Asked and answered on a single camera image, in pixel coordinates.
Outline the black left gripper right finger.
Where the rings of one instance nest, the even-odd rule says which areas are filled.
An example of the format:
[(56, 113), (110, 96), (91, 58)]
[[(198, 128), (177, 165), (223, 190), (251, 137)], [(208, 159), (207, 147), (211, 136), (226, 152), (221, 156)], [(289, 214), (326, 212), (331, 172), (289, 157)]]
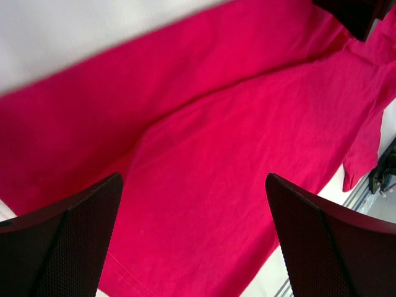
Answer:
[(270, 173), (265, 190), (295, 296), (395, 296), (395, 224)]

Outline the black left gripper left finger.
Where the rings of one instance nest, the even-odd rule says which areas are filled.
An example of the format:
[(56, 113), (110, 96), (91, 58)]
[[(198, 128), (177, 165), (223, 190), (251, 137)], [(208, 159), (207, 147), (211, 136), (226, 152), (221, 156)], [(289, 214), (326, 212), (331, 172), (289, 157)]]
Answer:
[(1, 222), (1, 296), (95, 296), (123, 179)]

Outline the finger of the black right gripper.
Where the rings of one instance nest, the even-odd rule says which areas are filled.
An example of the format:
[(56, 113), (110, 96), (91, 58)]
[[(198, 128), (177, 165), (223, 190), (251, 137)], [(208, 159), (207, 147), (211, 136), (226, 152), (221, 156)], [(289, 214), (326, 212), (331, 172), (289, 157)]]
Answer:
[(391, 0), (313, 0), (331, 13), (357, 40), (366, 41), (393, 8)]

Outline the magenta pink t-shirt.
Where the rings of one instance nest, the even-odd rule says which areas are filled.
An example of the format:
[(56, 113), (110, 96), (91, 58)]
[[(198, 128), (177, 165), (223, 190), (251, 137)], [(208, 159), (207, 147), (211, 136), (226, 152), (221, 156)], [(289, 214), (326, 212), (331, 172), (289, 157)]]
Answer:
[(230, 1), (1, 98), (1, 199), (23, 215), (118, 172), (99, 287), (238, 296), (278, 246), (271, 172), (318, 193), (377, 163), (395, 11), (355, 39), (311, 1)]

